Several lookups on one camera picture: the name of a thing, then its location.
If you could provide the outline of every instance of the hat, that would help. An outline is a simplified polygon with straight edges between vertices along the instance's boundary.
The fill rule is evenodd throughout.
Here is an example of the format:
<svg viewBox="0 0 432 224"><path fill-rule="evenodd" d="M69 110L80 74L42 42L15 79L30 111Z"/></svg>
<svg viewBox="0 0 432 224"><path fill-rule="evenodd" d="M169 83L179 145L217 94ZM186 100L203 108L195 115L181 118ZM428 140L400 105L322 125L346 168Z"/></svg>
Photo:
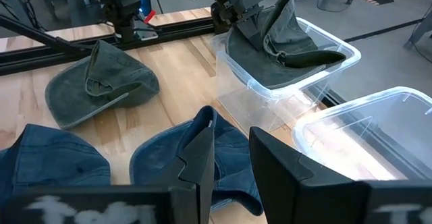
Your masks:
<svg viewBox="0 0 432 224"><path fill-rule="evenodd" d="M55 121L69 129L109 107L134 107L159 92L156 75L122 50L99 40L89 57L56 75L45 90Z"/></svg>
<svg viewBox="0 0 432 224"><path fill-rule="evenodd" d="M263 50L257 51L236 28L229 31L227 54L268 89L297 83L345 60L336 51L319 51L297 23L294 0L278 0L258 14Z"/></svg>
<svg viewBox="0 0 432 224"><path fill-rule="evenodd" d="M109 163L72 133L28 124L0 157L0 204L36 186L108 186Z"/></svg>
<svg viewBox="0 0 432 224"><path fill-rule="evenodd" d="M130 161L131 184L151 183L207 127L215 131L211 208L214 210L237 201L252 214L261 215L263 206L250 164L248 139L210 106L203 107L192 121L172 127L144 142Z"/></svg>

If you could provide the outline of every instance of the hat brim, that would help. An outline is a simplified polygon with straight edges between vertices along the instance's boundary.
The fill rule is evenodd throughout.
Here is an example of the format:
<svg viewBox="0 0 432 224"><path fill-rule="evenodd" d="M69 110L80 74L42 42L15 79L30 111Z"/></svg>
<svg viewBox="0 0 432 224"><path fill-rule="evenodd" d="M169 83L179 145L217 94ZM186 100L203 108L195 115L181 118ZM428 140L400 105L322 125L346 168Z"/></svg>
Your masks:
<svg viewBox="0 0 432 224"><path fill-rule="evenodd" d="M45 89L47 106L61 129L70 129L128 96L124 93L108 99L88 95L84 75L89 61L90 57L83 58L60 72Z"/></svg>

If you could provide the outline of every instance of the light wood surface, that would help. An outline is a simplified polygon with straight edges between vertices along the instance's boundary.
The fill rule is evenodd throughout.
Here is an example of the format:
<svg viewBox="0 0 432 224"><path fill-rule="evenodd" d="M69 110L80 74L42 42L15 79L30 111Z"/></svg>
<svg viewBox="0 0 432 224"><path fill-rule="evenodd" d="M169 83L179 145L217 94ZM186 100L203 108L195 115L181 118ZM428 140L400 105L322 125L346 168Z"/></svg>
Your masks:
<svg viewBox="0 0 432 224"><path fill-rule="evenodd" d="M208 16L209 9L203 8L156 16L151 22L159 25ZM109 33L112 28L104 24L50 32L66 40ZM156 73L160 93L139 107L106 110L72 130L109 161L113 184L130 183L130 157L138 146L155 134L192 119L205 105L213 106L237 125L215 97L216 62L209 44L212 36L208 34L128 51ZM35 46L40 44L23 36L0 39L0 51ZM45 103L45 87L53 76L71 64L0 77L0 149L11 146L27 123L58 128ZM290 129L294 123L283 125L272 134L294 146ZM346 135L343 137L344 142L353 140ZM266 220L264 215L254 217L241 205L233 203L212 213L210 223L259 224Z"/></svg>

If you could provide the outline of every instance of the blue denim hat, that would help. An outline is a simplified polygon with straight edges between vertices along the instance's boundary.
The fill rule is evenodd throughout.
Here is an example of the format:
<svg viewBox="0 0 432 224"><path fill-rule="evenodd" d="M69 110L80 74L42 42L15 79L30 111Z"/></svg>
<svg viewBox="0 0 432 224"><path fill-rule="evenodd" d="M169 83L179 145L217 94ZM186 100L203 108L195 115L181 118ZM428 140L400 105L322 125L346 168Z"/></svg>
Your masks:
<svg viewBox="0 0 432 224"><path fill-rule="evenodd" d="M36 186L107 186L109 163L72 133L28 124L0 152L0 204Z"/></svg>
<svg viewBox="0 0 432 224"><path fill-rule="evenodd" d="M192 121L170 128L142 144L130 161L131 184L149 183L206 127L215 129L212 210L237 201L252 214L261 215L263 205L250 164L248 138L210 106L203 107Z"/></svg>

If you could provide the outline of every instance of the wooden table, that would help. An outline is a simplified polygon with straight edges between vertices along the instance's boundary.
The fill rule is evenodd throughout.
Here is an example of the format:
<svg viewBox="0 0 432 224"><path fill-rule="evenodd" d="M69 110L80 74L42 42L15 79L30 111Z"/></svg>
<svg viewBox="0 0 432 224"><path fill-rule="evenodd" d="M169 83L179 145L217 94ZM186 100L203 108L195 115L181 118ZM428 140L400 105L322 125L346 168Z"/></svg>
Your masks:
<svg viewBox="0 0 432 224"><path fill-rule="evenodd" d="M154 25L210 16L209 9L195 9L156 16ZM49 32L66 40L112 33L104 24ZM209 45L212 34L133 49L128 54L150 67L157 75L160 93L148 103L131 109L106 110L75 127L73 133L92 144L110 163L112 183L129 184L132 153L150 137L193 118L198 110L211 105L232 124L236 122L215 98L215 56ZM11 51L41 44L18 36L0 39L0 51ZM11 146L27 123L58 128L44 98L49 80L71 63L0 77L0 149ZM283 125L272 134L294 146L291 127ZM254 217L241 205L215 211L215 224L266 223L265 216Z"/></svg>

